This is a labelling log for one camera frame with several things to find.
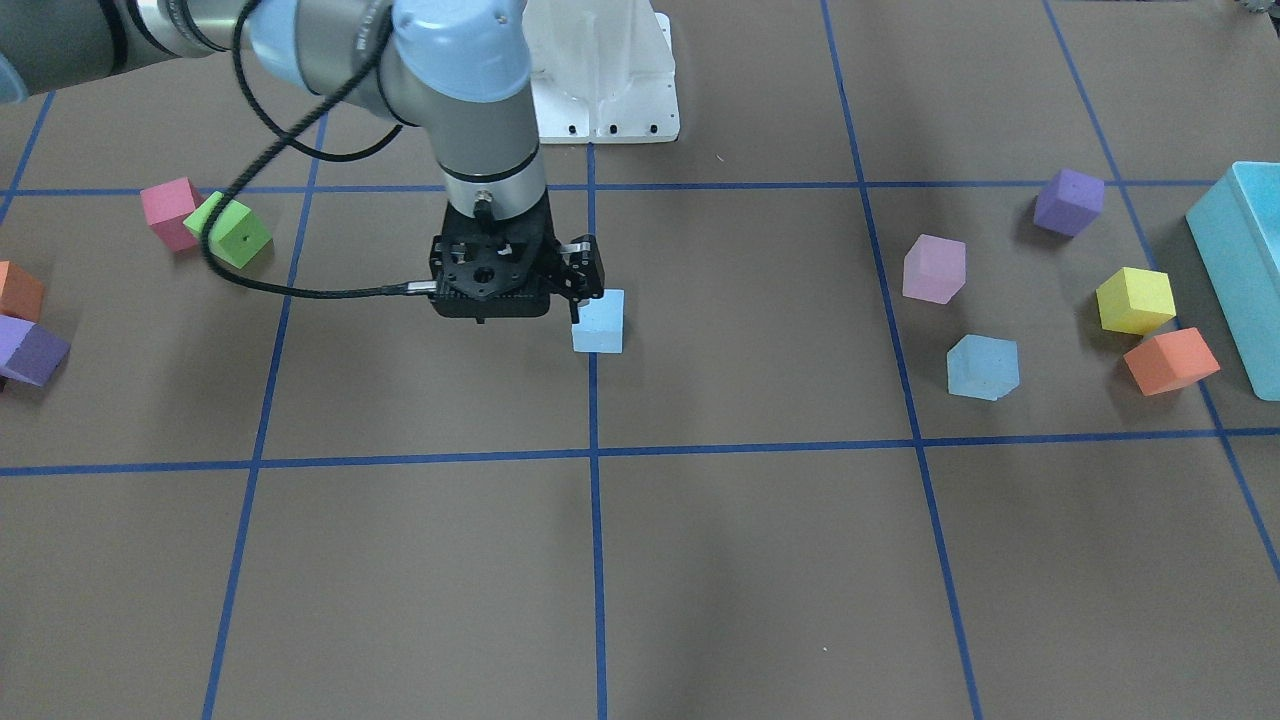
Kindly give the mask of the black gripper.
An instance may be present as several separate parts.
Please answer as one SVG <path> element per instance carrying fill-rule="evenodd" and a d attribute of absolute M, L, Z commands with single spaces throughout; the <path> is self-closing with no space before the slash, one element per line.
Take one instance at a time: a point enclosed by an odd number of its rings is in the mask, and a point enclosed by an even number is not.
<path fill-rule="evenodd" d="M 489 234 L 500 240 L 534 243 L 539 249 L 536 273 L 545 281 L 550 299 L 559 296 L 570 305 L 570 320 L 577 322 L 580 304 L 604 295 L 602 251 L 594 234 L 582 234 L 570 243 L 556 237 L 550 199 L 540 197 L 527 211 L 497 220 L 479 202 L 480 217 L 466 217 L 456 208 L 445 210 L 445 236 Z"/>

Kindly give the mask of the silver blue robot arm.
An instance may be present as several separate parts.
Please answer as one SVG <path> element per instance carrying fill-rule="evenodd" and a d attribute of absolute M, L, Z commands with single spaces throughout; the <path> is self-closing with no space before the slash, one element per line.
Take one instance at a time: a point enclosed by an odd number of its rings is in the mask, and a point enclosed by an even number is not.
<path fill-rule="evenodd" d="M 430 299 L 448 318 L 536 318 L 563 297 L 572 320 L 605 293 L 596 240 L 556 237 L 531 87 L 521 1 L 5 1 L 3 101 L 120 76 L 177 58 L 250 50 L 317 108 L 225 192 L 234 199 L 284 149 L 340 102 L 428 132 L 448 205 L 425 281 L 362 290 L 300 290 L 251 281 L 212 255 L 212 272 L 260 292 L 337 300 Z"/>

